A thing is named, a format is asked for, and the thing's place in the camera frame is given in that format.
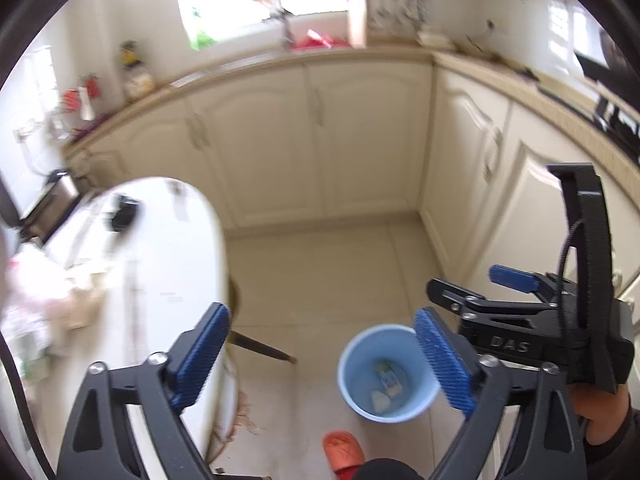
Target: tile floor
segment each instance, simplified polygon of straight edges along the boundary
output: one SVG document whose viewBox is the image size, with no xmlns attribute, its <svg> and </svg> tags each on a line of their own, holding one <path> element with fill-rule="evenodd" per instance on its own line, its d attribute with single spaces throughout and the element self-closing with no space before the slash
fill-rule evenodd
<svg viewBox="0 0 640 480">
<path fill-rule="evenodd" d="M 274 480 L 332 480 L 322 436 L 348 430 L 368 459 L 396 458 L 428 477 L 434 452 L 442 456 L 438 441 L 456 425 L 440 431 L 430 412 L 404 424 L 370 422 L 347 406 L 335 382 L 353 336 L 380 323 L 411 324 L 426 304 L 424 285 L 438 267 L 418 220 L 231 240 L 228 259 L 241 291 L 235 328 L 298 364 L 232 349 L 250 422 L 214 466 Z M 448 409 L 442 398 L 436 404 Z"/>
</svg>

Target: tabletop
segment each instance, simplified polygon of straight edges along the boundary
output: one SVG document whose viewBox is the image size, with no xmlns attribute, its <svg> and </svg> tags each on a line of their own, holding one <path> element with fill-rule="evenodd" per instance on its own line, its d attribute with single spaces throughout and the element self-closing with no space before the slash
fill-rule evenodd
<svg viewBox="0 0 640 480">
<path fill-rule="evenodd" d="M 124 194 L 142 202 L 117 243 L 107 228 L 109 213 Z M 46 245 L 49 258 L 65 267 L 104 258 L 110 270 L 107 295 L 95 322 L 73 330 L 68 356 L 53 359 L 41 383 L 38 414 L 55 468 L 66 420 L 86 368 L 131 366 L 169 349 L 196 325 L 209 305 L 226 301 L 226 257 L 222 228 L 209 202 L 194 187 L 168 178 L 127 182 L 79 207 Z M 198 402 L 182 421 L 201 453 L 212 430 L 221 360 L 213 367 Z M 139 406 L 128 406 L 149 478 L 166 478 Z"/>
</svg>

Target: person's foot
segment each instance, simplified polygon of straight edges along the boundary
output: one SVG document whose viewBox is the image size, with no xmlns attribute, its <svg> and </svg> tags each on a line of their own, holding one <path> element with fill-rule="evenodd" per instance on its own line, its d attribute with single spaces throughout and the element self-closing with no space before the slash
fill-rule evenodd
<svg viewBox="0 0 640 480">
<path fill-rule="evenodd" d="M 340 480 L 351 480 L 364 464 L 364 453 L 356 438 L 348 431 L 332 431 L 322 439 L 322 447 L 331 470 Z"/>
</svg>

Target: screw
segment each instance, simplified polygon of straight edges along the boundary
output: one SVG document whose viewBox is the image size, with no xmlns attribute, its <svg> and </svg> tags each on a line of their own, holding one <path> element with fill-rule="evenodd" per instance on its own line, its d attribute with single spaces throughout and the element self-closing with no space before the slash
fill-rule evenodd
<svg viewBox="0 0 640 480">
<path fill-rule="evenodd" d="M 149 361 L 153 365 L 161 365 L 167 361 L 168 357 L 164 352 L 156 352 L 155 354 L 151 354 L 147 361 Z"/>
<path fill-rule="evenodd" d="M 498 358 L 491 354 L 484 354 L 480 356 L 480 364 L 489 368 L 495 368 L 500 363 Z"/>
<path fill-rule="evenodd" d="M 101 363 L 100 361 L 98 361 L 97 363 L 93 363 L 89 365 L 88 372 L 91 375 L 97 375 L 97 374 L 101 374 L 106 369 L 107 367 L 104 365 L 104 363 Z"/>
<path fill-rule="evenodd" d="M 558 365 L 555 365 L 553 363 L 542 363 L 542 369 L 551 375 L 558 375 L 560 373 L 560 368 L 558 368 Z"/>
</svg>

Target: blue textured grip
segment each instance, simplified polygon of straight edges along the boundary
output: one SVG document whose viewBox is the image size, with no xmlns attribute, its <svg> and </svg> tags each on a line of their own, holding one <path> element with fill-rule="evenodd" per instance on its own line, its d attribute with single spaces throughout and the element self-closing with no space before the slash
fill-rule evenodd
<svg viewBox="0 0 640 480">
<path fill-rule="evenodd" d="M 471 394 L 471 375 L 447 337 L 426 309 L 419 310 L 414 318 L 415 334 L 422 352 L 427 357 L 440 386 L 452 408 L 470 417 L 476 408 Z"/>
<path fill-rule="evenodd" d="M 540 282 L 535 275 L 502 265 L 489 267 L 489 279 L 492 283 L 508 286 L 520 292 L 536 292 L 540 286 Z"/>
<path fill-rule="evenodd" d="M 184 359 L 175 375 L 175 395 L 171 407 L 180 413 L 198 400 L 213 363 L 229 332 L 229 312 L 220 305 Z"/>
</svg>

